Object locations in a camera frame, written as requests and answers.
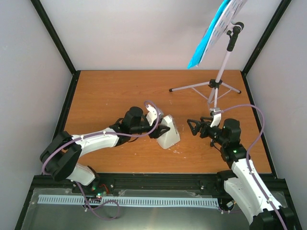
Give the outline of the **white metronome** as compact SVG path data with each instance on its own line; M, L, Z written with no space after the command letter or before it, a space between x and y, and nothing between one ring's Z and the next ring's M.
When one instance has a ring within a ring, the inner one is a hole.
M172 115L165 116L160 125L170 128L157 139L157 142L161 148L168 149L180 142L180 134Z

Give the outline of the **white music stand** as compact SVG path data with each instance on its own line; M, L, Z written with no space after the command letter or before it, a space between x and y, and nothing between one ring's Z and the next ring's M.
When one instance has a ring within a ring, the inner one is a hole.
M238 94L241 94L241 90L236 89L224 83L222 81L222 75L224 73L226 64L228 63L230 55L234 50L238 36L244 29L244 24L242 22L234 22L234 18L241 11L241 9L244 7L245 4L246 4L245 0L230 0L227 7L224 9L221 17L219 18L218 22L216 23L213 32L210 36L209 42L205 48L205 53L202 56L201 62L205 57L205 55L210 50L212 50L213 46L217 43L217 41L221 36L227 35L229 37L225 56L223 58L222 64L219 68L216 78L211 79L207 82L202 82L177 88L171 88L169 89L169 92L175 92L185 89L193 89L196 93L198 93L207 100L209 108L217 107L218 99L222 97L218 95L220 86L226 87L228 89L227 93L234 91Z

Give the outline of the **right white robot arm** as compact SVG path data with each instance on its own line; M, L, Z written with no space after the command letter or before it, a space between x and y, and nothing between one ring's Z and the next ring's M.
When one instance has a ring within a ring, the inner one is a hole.
M222 128L213 126L213 119L201 117L187 123L193 135L210 138L219 144L223 161L229 170L219 173L223 189L237 203L251 230L293 230L295 215L284 207L269 191L247 150L240 143L241 128L238 120L228 118Z

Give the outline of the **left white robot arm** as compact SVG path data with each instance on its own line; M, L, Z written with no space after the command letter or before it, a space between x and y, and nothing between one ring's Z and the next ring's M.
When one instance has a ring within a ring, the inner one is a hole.
M149 136L162 140L172 130L170 115L165 116L149 104L146 108L148 113L144 115L141 108L131 107L123 118L101 131L85 135L70 135L66 131L58 133L40 156L42 173L52 176L56 182L68 179L82 184L89 193L96 192L100 187L98 176L90 166L78 163L80 157L120 146L131 138Z

